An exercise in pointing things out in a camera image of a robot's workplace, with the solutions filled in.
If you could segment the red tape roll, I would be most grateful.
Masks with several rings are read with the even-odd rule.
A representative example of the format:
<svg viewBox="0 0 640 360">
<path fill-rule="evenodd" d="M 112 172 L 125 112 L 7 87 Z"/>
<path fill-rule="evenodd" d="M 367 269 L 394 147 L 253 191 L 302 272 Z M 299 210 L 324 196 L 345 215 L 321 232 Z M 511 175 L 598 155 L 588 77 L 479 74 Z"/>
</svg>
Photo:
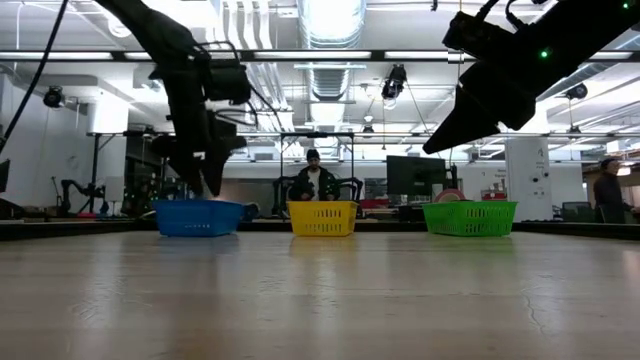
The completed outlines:
<svg viewBox="0 0 640 360">
<path fill-rule="evenodd" d="M 434 203 L 448 203 L 455 201 L 464 201 L 466 199 L 463 192 L 458 189 L 445 189 L 440 192 L 435 199 Z"/>
</svg>

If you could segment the yellow plastic basket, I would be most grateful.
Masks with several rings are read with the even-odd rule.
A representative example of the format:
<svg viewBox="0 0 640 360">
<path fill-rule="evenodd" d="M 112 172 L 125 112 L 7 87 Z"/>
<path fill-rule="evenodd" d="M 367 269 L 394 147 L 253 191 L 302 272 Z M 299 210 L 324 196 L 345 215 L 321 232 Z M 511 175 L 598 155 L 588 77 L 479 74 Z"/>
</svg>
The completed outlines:
<svg viewBox="0 0 640 360">
<path fill-rule="evenodd" d="M 354 232 L 358 204 L 353 201 L 289 201 L 292 231 L 302 237 L 343 237 Z"/>
</svg>

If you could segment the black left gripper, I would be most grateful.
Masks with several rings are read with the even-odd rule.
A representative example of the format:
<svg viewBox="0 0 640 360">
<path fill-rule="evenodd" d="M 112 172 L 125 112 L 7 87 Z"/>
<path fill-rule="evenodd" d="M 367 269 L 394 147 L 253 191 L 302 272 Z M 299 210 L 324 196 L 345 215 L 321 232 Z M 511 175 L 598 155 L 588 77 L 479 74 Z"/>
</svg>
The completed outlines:
<svg viewBox="0 0 640 360">
<path fill-rule="evenodd" d="M 225 164 L 231 153 L 246 146 L 234 124 L 220 120 L 206 107 L 199 72 L 200 59 L 158 62 L 151 73 L 164 85 L 169 105 L 172 135 L 161 135 L 152 141 L 152 151 L 169 158 L 170 167 L 186 182 L 196 196 L 204 188 L 195 153 L 203 152 L 203 179 L 213 197 L 221 191 Z"/>
</svg>

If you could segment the seated person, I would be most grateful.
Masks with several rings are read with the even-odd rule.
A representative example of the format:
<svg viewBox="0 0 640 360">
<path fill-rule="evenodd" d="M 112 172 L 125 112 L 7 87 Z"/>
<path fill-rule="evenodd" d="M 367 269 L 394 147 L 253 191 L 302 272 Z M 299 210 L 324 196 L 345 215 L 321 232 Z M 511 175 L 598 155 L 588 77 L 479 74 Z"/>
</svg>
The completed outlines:
<svg viewBox="0 0 640 360">
<path fill-rule="evenodd" d="M 320 164 L 316 149 L 306 153 L 307 166 L 299 171 L 290 190 L 292 201 L 336 201 L 340 190 L 335 176 Z"/>
</svg>

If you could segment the black monitor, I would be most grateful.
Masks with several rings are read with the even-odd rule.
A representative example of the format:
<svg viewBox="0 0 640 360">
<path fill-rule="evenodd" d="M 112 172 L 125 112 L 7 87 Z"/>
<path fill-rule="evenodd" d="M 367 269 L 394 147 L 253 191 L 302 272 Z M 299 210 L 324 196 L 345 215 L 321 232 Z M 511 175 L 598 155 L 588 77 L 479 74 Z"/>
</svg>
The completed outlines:
<svg viewBox="0 0 640 360">
<path fill-rule="evenodd" d="M 388 195 L 431 196 L 434 185 L 446 182 L 442 159 L 387 156 L 385 163 Z"/>
</svg>

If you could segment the white pillar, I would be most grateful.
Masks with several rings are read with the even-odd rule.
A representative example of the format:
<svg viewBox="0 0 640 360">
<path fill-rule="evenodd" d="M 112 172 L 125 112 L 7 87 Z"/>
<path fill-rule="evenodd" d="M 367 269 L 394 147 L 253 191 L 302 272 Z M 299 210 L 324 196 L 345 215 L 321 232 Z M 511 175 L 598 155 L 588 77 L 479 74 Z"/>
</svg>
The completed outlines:
<svg viewBox="0 0 640 360">
<path fill-rule="evenodd" d="M 514 220 L 552 220 L 554 212 L 548 140 L 509 138 L 505 153 L 508 199 L 517 202 Z"/>
</svg>

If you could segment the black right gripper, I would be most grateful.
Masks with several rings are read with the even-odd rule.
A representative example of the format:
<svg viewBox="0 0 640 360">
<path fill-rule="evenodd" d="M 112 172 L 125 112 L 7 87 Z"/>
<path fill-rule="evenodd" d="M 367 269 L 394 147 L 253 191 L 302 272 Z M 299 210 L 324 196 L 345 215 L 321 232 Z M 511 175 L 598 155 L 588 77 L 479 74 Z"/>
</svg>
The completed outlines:
<svg viewBox="0 0 640 360">
<path fill-rule="evenodd" d="M 499 122 L 519 130 L 534 115 L 536 98 L 566 66 L 552 39 L 531 29 L 513 33 L 518 49 L 497 61 L 476 62 L 460 77 L 454 107 L 422 149 L 427 154 L 500 133 Z"/>
</svg>

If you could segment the blue plastic basket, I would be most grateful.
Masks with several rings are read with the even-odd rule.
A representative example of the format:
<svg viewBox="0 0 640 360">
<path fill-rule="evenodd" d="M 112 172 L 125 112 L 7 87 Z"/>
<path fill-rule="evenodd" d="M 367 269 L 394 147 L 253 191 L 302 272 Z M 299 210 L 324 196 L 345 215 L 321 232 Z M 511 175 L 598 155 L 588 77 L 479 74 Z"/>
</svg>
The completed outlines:
<svg viewBox="0 0 640 360">
<path fill-rule="evenodd" d="M 168 237 L 218 237 L 236 231 L 244 206 L 219 200 L 153 202 L 159 232 Z"/>
</svg>

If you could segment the standing person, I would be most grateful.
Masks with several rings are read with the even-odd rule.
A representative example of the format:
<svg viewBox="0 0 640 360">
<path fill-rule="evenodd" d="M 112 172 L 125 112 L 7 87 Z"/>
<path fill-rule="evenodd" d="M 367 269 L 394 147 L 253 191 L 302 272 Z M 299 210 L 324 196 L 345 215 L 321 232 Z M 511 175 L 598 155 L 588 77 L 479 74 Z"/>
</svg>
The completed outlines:
<svg viewBox="0 0 640 360">
<path fill-rule="evenodd" d="M 640 207 L 626 203 L 618 179 L 620 163 L 607 158 L 600 164 L 601 174 L 594 182 L 596 221 L 605 224 L 625 224 L 626 213 L 640 213 Z"/>
</svg>

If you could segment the silver ventilation duct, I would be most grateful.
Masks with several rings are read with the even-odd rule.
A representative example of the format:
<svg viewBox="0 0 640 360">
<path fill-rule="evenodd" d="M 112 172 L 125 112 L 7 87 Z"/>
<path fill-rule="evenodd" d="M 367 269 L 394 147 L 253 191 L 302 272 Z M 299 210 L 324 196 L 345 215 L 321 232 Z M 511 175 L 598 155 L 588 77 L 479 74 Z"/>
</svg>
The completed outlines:
<svg viewBox="0 0 640 360">
<path fill-rule="evenodd" d="M 296 0 L 304 48 L 356 49 L 365 23 L 366 0 Z M 307 80 L 319 101 L 340 101 L 347 93 L 351 71 L 312 69 Z"/>
</svg>

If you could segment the green plastic basket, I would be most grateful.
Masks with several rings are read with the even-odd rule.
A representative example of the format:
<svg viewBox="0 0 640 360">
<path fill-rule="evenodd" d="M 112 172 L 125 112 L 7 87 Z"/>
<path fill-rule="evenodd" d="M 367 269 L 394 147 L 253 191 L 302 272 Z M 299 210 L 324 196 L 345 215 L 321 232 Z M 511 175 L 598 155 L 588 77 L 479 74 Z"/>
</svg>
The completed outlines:
<svg viewBox="0 0 640 360">
<path fill-rule="evenodd" d="M 422 206 L 427 230 L 458 237 L 498 237 L 511 233 L 517 202 L 453 201 Z"/>
</svg>

